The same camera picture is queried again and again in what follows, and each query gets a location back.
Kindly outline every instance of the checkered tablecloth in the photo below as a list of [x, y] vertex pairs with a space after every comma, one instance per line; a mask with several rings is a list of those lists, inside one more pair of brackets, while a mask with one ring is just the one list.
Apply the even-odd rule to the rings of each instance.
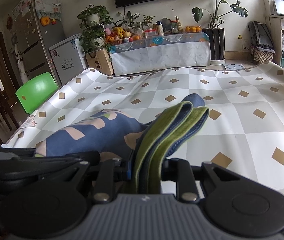
[[[20, 129], [8, 145], [35, 147], [104, 108], [147, 123], [191, 93], [205, 99], [210, 117], [172, 157], [192, 165], [213, 161], [284, 194], [284, 69], [271, 62], [241, 71], [173, 68], [134, 77], [87, 69], [41, 106], [35, 127]], [[163, 190], [173, 191], [172, 183]]]

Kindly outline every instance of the silver bolt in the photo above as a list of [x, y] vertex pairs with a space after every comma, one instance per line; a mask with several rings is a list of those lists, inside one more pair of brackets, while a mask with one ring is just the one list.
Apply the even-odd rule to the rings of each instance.
[[110, 199], [110, 196], [107, 193], [96, 193], [94, 199], [99, 202], [105, 202]]
[[198, 199], [198, 195], [192, 192], [186, 192], [182, 194], [182, 199], [187, 202], [192, 202]]

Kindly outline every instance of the black planter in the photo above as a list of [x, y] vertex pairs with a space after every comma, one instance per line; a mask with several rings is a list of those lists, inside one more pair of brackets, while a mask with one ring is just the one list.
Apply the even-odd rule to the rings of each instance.
[[223, 28], [203, 28], [210, 37], [211, 60], [224, 60], [225, 36]]

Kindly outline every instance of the plastic chair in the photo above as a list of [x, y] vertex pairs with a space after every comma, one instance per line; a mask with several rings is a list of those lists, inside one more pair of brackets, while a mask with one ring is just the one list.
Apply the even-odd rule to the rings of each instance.
[[15, 93], [26, 113], [31, 114], [58, 88], [49, 72], [32, 78]]

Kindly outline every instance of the orange object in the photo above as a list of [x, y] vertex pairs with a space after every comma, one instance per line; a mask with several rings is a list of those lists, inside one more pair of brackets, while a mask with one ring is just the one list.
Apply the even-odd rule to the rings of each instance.
[[48, 16], [41, 18], [40, 20], [42, 26], [46, 26], [50, 24], [50, 18]]

